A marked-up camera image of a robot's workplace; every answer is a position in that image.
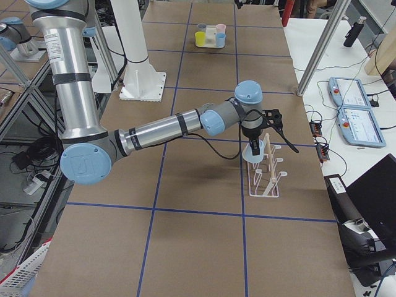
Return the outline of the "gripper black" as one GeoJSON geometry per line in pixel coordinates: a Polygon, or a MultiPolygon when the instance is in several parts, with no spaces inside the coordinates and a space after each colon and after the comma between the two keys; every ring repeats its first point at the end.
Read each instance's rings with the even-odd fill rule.
{"type": "Polygon", "coordinates": [[[252,155],[260,154],[259,136],[262,134],[262,119],[245,120],[241,124],[242,133],[249,139],[251,145],[252,155]]]}

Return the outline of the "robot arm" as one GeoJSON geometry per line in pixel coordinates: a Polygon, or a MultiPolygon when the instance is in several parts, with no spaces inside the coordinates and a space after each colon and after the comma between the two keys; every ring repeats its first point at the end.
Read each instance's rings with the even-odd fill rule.
{"type": "Polygon", "coordinates": [[[241,126],[254,155],[260,153],[263,130],[262,89],[253,80],[240,82],[223,103],[208,103],[183,113],[109,132],[100,124],[92,78],[83,41],[84,31],[97,32],[93,1],[29,1],[33,24],[46,43],[53,83],[65,131],[60,158],[62,173],[77,184],[105,179],[115,162],[132,152],[184,137],[204,129],[218,135],[234,124],[241,126]]]}

